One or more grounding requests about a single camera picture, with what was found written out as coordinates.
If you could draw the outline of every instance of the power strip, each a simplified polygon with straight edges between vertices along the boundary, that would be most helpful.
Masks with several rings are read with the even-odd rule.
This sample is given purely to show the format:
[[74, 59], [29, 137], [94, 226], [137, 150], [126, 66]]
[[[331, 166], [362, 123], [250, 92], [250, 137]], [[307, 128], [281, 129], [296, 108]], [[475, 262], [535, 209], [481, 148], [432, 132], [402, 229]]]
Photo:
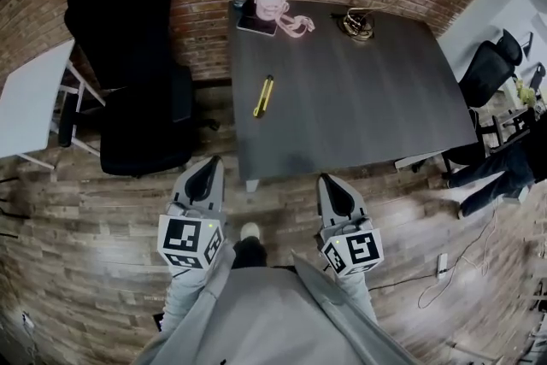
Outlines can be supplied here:
[[446, 276], [448, 267], [448, 254], [439, 254], [437, 259], [437, 278], [442, 280]]

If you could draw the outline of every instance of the smartphone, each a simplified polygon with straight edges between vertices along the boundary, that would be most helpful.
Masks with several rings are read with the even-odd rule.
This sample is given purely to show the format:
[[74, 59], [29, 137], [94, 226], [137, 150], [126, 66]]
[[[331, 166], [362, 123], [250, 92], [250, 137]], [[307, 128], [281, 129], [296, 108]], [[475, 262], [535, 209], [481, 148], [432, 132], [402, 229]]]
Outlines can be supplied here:
[[242, 31], [251, 31], [273, 37], [277, 31], [277, 23], [275, 21], [264, 21], [258, 17], [244, 15], [239, 19], [236, 28]]

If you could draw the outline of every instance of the brass lamp base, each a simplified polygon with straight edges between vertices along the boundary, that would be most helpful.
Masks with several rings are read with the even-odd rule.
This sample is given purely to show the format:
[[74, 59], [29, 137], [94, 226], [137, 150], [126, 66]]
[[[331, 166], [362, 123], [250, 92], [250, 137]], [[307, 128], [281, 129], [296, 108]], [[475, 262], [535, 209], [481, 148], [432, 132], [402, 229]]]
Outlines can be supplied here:
[[355, 41], [367, 41], [374, 36], [373, 23], [366, 15], [351, 14], [348, 11], [346, 15], [338, 18], [338, 27]]

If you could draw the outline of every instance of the person's foot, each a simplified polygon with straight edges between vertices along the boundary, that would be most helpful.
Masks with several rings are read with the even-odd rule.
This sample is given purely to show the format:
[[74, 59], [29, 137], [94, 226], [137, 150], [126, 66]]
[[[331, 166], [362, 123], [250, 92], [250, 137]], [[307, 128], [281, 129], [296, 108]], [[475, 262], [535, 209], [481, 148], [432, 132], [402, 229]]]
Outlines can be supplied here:
[[239, 233], [239, 240], [245, 240], [251, 237], [260, 240], [260, 228], [255, 222], [247, 222], [243, 225], [241, 232]]

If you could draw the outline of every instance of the chair backrest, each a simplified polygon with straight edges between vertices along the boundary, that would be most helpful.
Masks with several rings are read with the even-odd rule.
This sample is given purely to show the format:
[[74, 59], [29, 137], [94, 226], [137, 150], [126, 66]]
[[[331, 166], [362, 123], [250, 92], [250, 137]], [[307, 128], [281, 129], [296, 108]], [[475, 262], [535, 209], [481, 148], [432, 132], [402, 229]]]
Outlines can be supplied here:
[[460, 89], [468, 107], [480, 108], [515, 72], [491, 41], [480, 44], [468, 70], [460, 81]]
[[514, 66], [522, 63], [522, 48], [509, 31], [503, 29], [503, 36], [497, 41], [497, 51]]
[[103, 89], [167, 74], [171, 0], [68, 0], [65, 23]]

